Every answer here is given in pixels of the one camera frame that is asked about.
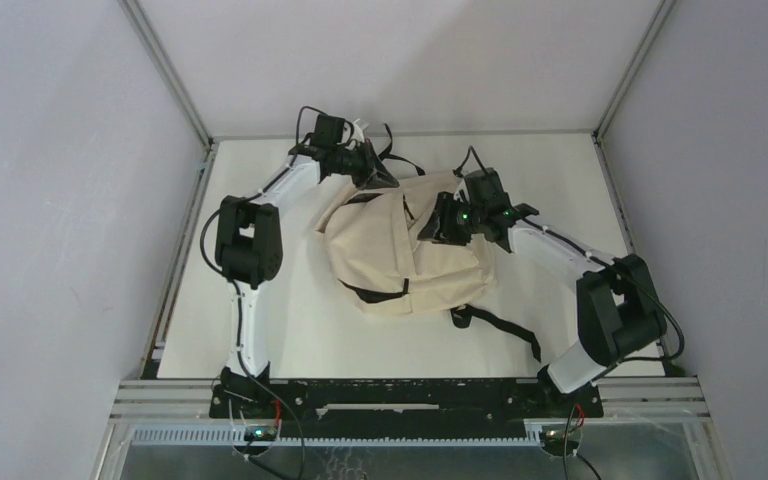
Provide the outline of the beige canvas backpack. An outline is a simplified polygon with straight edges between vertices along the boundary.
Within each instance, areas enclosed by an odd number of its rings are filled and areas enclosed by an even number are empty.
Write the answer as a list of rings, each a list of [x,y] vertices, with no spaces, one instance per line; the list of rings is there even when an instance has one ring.
[[[541,347],[532,331],[471,304],[496,285],[492,243],[484,238],[466,246],[417,240],[437,194],[455,191],[464,176],[461,170],[416,172],[398,188],[349,186],[320,218],[315,231],[337,280],[366,313],[447,311],[458,328],[479,318],[529,343],[539,359]]]

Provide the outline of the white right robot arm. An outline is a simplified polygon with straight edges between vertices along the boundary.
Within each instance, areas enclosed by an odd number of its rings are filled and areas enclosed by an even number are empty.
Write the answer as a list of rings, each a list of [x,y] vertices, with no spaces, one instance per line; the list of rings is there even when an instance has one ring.
[[[418,238],[457,246],[484,238],[536,262],[574,293],[577,337],[538,373],[539,406],[549,415],[565,415],[578,390],[617,366],[645,361],[641,350],[668,331],[685,339],[640,256],[610,255],[549,224],[536,208],[513,204],[492,168],[463,176],[453,192],[438,193]]]

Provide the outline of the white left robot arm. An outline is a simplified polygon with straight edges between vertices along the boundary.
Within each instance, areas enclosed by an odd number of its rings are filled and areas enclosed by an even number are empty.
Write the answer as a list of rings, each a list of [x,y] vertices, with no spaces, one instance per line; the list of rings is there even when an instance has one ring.
[[[226,367],[247,380],[234,392],[234,404],[250,417],[265,414],[273,394],[266,384],[270,365],[267,316],[258,306],[283,262],[281,220],[310,190],[330,176],[344,176],[359,190],[395,188],[366,124],[318,112],[314,129],[297,140],[265,183],[243,196],[226,196],[208,218],[214,226],[214,253],[208,267],[229,285],[235,303],[234,334]]]

